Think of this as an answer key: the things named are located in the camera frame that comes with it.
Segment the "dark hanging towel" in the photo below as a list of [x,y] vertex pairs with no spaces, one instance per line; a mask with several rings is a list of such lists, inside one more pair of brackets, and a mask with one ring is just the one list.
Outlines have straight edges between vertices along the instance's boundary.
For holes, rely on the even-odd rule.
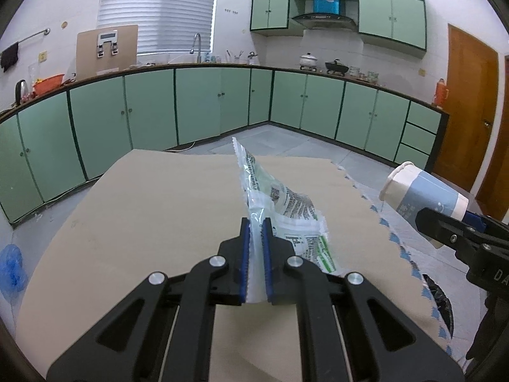
[[1,52],[1,68],[6,73],[18,61],[19,42],[15,42]]

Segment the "orange thermos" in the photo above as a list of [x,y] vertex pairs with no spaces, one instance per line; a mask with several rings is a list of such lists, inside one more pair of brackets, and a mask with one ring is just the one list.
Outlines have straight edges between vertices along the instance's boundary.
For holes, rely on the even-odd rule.
[[449,96],[449,88],[446,85],[446,82],[444,79],[439,79],[439,81],[436,83],[436,90],[435,94],[433,96],[433,104],[437,108],[442,108],[444,102],[447,100]]

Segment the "green lower cabinets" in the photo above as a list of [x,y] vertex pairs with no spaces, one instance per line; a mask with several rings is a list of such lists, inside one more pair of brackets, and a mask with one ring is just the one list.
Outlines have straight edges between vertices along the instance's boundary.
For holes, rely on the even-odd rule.
[[1,208],[19,223],[134,149],[183,149],[262,123],[431,171],[448,120],[407,95],[320,73],[234,66],[115,73],[1,115]]

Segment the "orange plastic basin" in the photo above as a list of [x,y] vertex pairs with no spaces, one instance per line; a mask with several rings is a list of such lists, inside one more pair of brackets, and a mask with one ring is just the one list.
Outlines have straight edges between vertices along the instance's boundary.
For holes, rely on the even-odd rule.
[[34,84],[34,95],[40,97],[61,87],[64,74],[56,74],[46,79],[37,79]]

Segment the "white cooking pot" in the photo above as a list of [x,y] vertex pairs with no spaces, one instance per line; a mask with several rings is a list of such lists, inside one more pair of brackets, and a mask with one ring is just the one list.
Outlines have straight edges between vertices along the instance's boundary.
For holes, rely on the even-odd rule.
[[317,71],[317,58],[311,53],[306,53],[299,58],[299,69],[316,72]]

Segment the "blue white paper cup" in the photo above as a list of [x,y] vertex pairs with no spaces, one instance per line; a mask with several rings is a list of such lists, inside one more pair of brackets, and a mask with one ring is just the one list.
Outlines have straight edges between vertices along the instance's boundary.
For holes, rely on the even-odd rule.
[[418,230],[416,217],[421,209],[433,209],[462,221],[469,206],[463,194],[410,161],[403,162],[389,174],[379,200],[388,203],[415,230]]

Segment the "electric kettle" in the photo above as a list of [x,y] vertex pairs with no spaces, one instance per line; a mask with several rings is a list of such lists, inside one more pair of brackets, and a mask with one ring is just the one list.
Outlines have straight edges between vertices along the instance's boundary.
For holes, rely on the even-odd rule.
[[27,81],[24,79],[19,80],[15,87],[16,106],[20,106],[28,102],[31,98],[31,94],[32,91]]

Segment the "blue plastic bag on floor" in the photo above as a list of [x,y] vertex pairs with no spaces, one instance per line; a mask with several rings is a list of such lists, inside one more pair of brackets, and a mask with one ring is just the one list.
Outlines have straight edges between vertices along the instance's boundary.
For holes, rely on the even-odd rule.
[[1,294],[11,299],[25,290],[28,275],[23,269],[23,255],[19,247],[9,244],[0,253]]

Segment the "black wok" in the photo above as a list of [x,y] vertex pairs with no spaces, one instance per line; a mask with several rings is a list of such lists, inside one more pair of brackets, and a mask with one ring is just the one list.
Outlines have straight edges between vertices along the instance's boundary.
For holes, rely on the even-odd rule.
[[339,61],[339,59],[325,62],[325,67],[327,74],[338,74],[345,76],[349,71],[349,67],[344,65],[341,61]]

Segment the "cardboard box with dispenser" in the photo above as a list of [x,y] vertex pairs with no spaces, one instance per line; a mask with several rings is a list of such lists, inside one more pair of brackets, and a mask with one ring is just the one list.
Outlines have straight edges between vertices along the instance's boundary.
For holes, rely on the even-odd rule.
[[138,26],[124,25],[78,33],[76,79],[116,73],[136,64]]

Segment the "clear green printed wrapper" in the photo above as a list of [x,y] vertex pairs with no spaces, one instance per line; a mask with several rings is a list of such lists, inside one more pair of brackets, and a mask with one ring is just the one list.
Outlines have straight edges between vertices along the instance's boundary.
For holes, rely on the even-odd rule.
[[325,217],[310,197],[291,190],[267,172],[236,138],[232,145],[250,221],[246,302],[268,300],[262,245],[262,224],[267,218],[274,235],[291,242],[296,255],[315,263],[323,272],[339,274],[330,251]]

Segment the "brown wooden door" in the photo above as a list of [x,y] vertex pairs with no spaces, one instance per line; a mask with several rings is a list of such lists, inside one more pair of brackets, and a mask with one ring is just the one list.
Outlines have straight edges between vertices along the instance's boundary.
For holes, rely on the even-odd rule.
[[449,26],[449,115],[433,172],[470,190],[481,168],[492,133],[499,93],[499,56],[465,31]]

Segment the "wall towel bar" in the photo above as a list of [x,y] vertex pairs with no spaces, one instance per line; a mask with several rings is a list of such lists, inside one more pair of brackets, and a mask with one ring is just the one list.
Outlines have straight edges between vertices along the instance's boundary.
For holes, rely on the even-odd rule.
[[25,42],[25,41],[27,41],[27,40],[30,40],[30,39],[33,39],[34,37],[39,36],[39,35],[47,36],[47,35],[49,35],[50,33],[51,33],[51,29],[50,29],[50,28],[43,29],[43,30],[41,30],[41,31],[38,31],[38,32],[36,32],[36,33],[32,34],[32,35],[29,35],[29,36],[27,36],[27,37],[25,37],[25,38],[22,38],[21,40],[18,40],[18,41],[17,41],[17,42],[15,42],[15,43],[12,43],[12,46],[14,46],[14,45],[16,45],[16,44],[21,44],[21,43],[23,43],[23,42]]

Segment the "black trash bin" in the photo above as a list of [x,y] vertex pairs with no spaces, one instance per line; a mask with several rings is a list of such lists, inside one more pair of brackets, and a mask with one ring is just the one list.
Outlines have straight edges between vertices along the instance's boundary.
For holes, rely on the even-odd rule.
[[454,335],[454,314],[450,299],[446,296],[443,289],[427,274],[423,275],[424,281],[427,284],[430,294],[433,296],[438,312],[443,319],[450,336]]

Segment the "chrome sink faucet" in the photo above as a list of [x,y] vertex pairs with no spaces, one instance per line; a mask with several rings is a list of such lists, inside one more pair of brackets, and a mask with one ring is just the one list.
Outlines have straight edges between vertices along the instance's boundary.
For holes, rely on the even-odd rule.
[[199,33],[196,33],[193,37],[192,48],[190,49],[189,54],[196,55],[197,64],[202,62],[202,37]]

